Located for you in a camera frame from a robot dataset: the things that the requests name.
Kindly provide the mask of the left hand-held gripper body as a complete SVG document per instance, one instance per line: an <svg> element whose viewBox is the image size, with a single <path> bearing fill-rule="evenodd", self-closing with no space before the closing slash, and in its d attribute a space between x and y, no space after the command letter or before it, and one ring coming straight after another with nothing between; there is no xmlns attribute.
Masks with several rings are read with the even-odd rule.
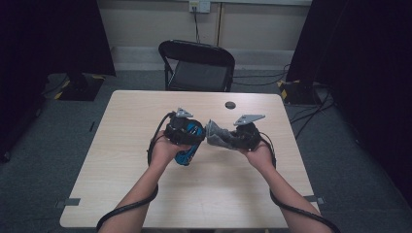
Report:
<svg viewBox="0 0 412 233"><path fill-rule="evenodd" d="M192 114L179 108L176 112L168 113L167 116L170 121L166 124L164 135L173 144L194 145L195 129L191 120Z"/></svg>

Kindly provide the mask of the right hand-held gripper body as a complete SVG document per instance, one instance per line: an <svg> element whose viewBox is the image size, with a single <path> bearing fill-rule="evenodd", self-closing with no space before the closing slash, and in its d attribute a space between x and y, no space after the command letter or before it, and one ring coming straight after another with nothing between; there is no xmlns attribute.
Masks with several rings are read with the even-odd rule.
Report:
<svg viewBox="0 0 412 233"><path fill-rule="evenodd" d="M255 126L255 121L265 118L265 115L242 115L233 125L236 127L231 132L231 144L236 149L255 150L261 141L260 133Z"/></svg>

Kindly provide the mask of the blue toy car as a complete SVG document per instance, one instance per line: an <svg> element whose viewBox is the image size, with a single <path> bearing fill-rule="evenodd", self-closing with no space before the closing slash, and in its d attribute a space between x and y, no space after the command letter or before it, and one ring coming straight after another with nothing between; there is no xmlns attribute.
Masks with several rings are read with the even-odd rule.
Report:
<svg viewBox="0 0 412 233"><path fill-rule="evenodd" d="M184 139L188 134L205 135L205 130L200 122L196 120L190 120L189 123L184 127L184 134L181 143L184 144ZM179 151L175 156L175 161L180 165L189 166L200 144L190 146L188 150Z"/></svg>

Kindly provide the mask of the grey terry cloth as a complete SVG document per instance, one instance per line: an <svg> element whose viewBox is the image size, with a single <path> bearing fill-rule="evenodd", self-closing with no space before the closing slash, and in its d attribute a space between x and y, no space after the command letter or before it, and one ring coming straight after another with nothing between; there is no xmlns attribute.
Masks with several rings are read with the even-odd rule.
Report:
<svg viewBox="0 0 412 233"><path fill-rule="evenodd" d="M232 135L232 132L220 128L214 121L211 119L205 126L206 130L206 141L209 145L215 147L222 147L229 150L236 150L234 139L235 137Z"/></svg>

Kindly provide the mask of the person's right hand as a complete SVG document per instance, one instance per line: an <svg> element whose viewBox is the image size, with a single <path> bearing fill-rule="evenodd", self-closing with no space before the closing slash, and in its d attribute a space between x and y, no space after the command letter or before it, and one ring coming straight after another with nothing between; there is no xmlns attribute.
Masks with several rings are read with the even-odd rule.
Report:
<svg viewBox="0 0 412 233"><path fill-rule="evenodd" d="M240 152L262 174L275 169L272 164L271 151L264 142L260 142L255 150L240 150Z"/></svg>

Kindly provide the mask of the person's left hand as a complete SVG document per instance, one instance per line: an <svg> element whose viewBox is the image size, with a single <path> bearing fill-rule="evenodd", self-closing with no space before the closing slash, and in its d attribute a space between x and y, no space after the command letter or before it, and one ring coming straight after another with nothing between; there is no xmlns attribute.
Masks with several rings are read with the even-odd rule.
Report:
<svg viewBox="0 0 412 233"><path fill-rule="evenodd" d="M169 139L164 136L164 131L160 130L155 136L150 167L165 169L178 152L189 149L189 145L175 145L171 143Z"/></svg>

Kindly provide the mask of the black folding chair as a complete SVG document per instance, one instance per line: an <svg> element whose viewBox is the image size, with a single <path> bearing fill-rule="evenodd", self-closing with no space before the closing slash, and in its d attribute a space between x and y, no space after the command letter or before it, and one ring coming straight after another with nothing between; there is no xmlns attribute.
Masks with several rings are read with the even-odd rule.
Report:
<svg viewBox="0 0 412 233"><path fill-rule="evenodd" d="M229 92L235 59L220 47L182 40L158 46L164 62L165 89Z"/></svg>

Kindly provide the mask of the black stand base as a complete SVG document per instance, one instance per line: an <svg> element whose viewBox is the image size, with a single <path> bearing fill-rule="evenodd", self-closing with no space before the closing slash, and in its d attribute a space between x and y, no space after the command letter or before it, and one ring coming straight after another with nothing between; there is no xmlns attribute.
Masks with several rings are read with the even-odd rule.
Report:
<svg viewBox="0 0 412 233"><path fill-rule="evenodd" d="M321 99L311 83L301 81L279 81L277 85L280 95L286 104L291 105L320 105Z"/></svg>
<svg viewBox="0 0 412 233"><path fill-rule="evenodd" d="M54 95L60 101L93 101L105 78L98 75L69 73L68 80Z"/></svg>

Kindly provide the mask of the grey tape strip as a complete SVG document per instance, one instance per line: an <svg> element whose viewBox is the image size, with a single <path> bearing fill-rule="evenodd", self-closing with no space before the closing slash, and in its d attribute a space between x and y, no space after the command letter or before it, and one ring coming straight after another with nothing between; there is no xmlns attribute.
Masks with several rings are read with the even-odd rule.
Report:
<svg viewBox="0 0 412 233"><path fill-rule="evenodd" d="M58 209L64 209L66 206L78 206L80 204L80 198L66 198L63 200L58 200L55 206Z"/></svg>
<svg viewBox="0 0 412 233"><path fill-rule="evenodd" d="M304 198L307 201L317 203L318 205L323 205L325 203L325 200L323 197L317 197L316 195L307 195L307 196L304 196Z"/></svg>

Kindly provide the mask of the black curtain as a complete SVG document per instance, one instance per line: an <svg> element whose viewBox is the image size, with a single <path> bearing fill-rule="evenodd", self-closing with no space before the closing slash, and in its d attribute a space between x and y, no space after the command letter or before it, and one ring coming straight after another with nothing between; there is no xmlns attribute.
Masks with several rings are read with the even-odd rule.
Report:
<svg viewBox="0 0 412 233"><path fill-rule="evenodd" d="M69 73L116 74L98 1L0 0L0 162Z"/></svg>
<svg viewBox="0 0 412 233"><path fill-rule="evenodd" d="M312 0L287 79L330 86L412 207L412 0Z"/></svg>

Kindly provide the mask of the beige wall conduit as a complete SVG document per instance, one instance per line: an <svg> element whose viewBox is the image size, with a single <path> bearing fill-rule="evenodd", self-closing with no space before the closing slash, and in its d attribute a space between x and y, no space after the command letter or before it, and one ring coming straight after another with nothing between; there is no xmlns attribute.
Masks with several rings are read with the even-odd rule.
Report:
<svg viewBox="0 0 412 233"><path fill-rule="evenodd" d="M219 3L217 8L217 31L216 31L216 46L221 45L222 21L224 14L224 3Z"/></svg>

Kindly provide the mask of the white wall socket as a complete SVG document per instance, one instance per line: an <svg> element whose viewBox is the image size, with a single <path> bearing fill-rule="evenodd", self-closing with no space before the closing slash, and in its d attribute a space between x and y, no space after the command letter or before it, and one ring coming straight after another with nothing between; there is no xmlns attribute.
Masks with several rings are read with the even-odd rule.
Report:
<svg viewBox="0 0 412 233"><path fill-rule="evenodd" d="M189 11L191 13L209 14L211 2L207 0L189 0Z"/></svg>

